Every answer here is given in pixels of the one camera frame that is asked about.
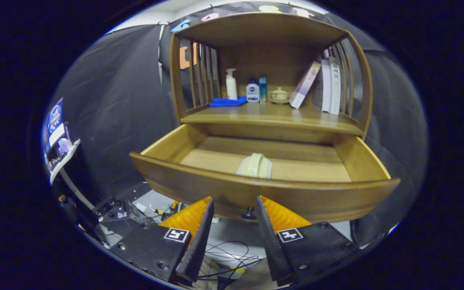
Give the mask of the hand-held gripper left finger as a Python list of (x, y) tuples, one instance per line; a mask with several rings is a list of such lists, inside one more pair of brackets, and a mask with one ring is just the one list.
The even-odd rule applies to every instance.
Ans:
[(214, 199), (203, 198), (158, 224), (132, 230), (110, 251), (150, 276), (190, 286), (198, 279), (213, 216)]

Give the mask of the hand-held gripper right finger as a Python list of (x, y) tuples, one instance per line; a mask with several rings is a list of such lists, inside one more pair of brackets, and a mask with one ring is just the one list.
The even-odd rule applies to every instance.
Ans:
[(311, 284), (359, 258), (359, 246), (328, 222), (312, 224), (264, 196), (257, 196), (255, 210), (278, 286)]

